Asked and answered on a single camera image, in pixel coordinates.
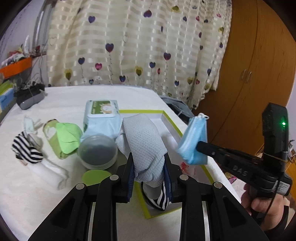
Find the person's right hand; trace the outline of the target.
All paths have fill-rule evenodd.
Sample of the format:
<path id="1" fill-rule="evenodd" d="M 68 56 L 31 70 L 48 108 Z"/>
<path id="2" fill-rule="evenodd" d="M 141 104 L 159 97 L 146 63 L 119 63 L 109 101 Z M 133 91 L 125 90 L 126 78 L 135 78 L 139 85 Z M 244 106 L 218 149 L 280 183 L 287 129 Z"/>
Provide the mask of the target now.
<path id="1" fill-rule="evenodd" d="M 251 214 L 251 211 L 254 210 L 260 213 L 266 213 L 271 204 L 271 199 L 252 199 L 249 195 L 250 186 L 248 184 L 244 185 L 244 190 L 245 192 L 241 197 L 241 205 L 247 210 L 247 212 Z M 295 210 L 295 200 L 291 195 L 283 197 L 276 194 L 264 221 L 260 225 L 263 231 L 271 230 L 279 224 L 283 217 L 284 207 L 287 206 L 287 204 L 289 204 L 291 209 Z"/>

